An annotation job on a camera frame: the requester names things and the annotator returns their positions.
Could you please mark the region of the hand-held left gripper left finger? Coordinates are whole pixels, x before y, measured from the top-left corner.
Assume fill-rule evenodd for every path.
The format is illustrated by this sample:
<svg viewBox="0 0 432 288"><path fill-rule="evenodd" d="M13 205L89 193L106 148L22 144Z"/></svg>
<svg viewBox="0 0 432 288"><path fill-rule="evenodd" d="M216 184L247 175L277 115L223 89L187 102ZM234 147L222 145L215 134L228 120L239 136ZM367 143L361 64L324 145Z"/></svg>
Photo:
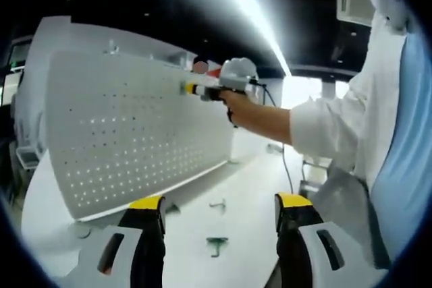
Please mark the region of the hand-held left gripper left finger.
<svg viewBox="0 0 432 288"><path fill-rule="evenodd" d="M164 196L131 203L117 225L105 227L82 247L73 287L162 287L165 248Z"/></svg>

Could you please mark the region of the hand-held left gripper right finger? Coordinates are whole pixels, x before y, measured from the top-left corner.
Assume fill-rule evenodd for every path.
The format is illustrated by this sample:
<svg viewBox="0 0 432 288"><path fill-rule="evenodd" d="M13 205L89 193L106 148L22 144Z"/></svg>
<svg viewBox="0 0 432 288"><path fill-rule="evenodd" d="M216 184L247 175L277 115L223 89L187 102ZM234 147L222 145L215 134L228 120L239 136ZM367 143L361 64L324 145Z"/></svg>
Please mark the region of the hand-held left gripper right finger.
<svg viewBox="0 0 432 288"><path fill-rule="evenodd" d="M282 287L366 287L361 246L300 195L275 195Z"/></svg>

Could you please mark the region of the person's right hand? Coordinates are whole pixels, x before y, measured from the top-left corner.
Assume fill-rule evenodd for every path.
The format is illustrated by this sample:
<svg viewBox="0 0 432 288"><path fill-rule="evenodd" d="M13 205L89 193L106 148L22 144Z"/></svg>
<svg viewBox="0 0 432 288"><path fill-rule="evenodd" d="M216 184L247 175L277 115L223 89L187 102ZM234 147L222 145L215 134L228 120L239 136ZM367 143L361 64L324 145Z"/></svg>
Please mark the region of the person's right hand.
<svg viewBox="0 0 432 288"><path fill-rule="evenodd" d="M260 109L258 104L252 102L246 95L230 90L222 91L220 98L231 112L230 119L233 124L254 131L257 126L257 113Z"/></svg>

